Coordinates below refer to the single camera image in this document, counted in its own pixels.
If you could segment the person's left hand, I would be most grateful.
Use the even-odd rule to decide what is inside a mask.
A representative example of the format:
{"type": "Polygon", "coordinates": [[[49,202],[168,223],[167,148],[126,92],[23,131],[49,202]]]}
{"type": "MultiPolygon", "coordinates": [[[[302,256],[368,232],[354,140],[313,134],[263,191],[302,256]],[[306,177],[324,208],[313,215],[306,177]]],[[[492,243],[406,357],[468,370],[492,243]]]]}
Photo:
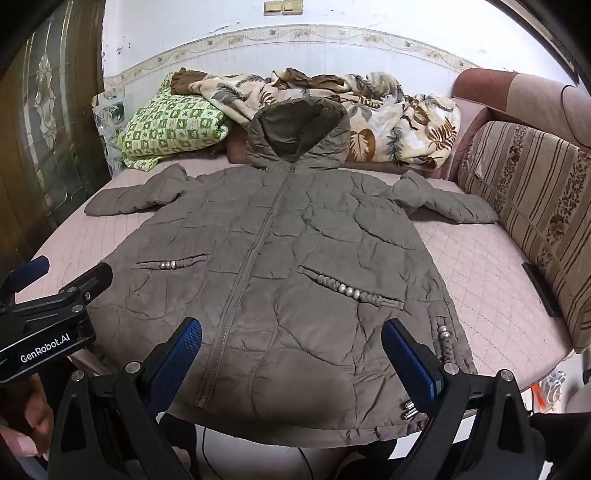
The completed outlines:
{"type": "Polygon", "coordinates": [[[38,374],[1,387],[1,437],[15,457],[49,458],[53,411],[38,374]]]}

